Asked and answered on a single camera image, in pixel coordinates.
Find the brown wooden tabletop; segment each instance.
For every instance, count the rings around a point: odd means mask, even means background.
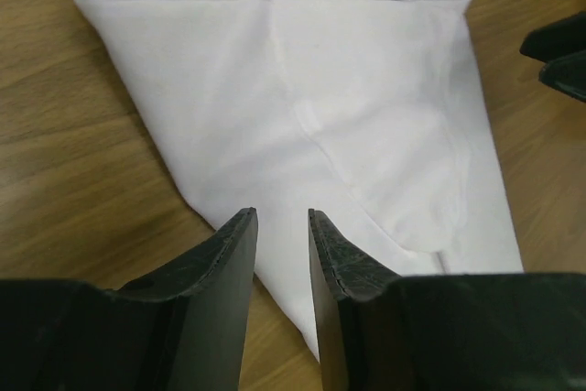
[[[586,105],[537,82],[533,28],[586,0],[474,0],[472,38],[526,268],[586,272]],[[117,288],[211,233],[182,201],[72,0],[0,0],[0,277]],[[243,390],[319,390],[255,282]]]

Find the wooden table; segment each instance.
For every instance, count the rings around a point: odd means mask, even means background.
[[[474,0],[469,13],[529,270],[586,271],[586,105],[540,85],[540,63],[518,47],[585,2]],[[0,277],[117,288],[207,237],[72,0],[0,8]],[[258,282],[241,389],[320,389],[317,363]]]

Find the black object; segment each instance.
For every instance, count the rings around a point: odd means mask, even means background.
[[[118,291],[80,281],[0,281],[3,391],[236,390],[257,219]]]
[[[586,12],[533,31],[521,53],[546,63],[541,82],[586,102]]]
[[[586,277],[400,277],[309,213],[324,391],[586,390]]]

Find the white garment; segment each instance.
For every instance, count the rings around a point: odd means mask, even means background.
[[[256,273],[317,354],[307,210],[401,275],[521,261],[468,0],[76,0],[183,197],[259,212]]]

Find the white cloth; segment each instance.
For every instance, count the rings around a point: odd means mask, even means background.
[[[76,0],[186,201],[259,212],[256,273],[317,354],[307,210],[401,275],[522,265],[469,0]]]

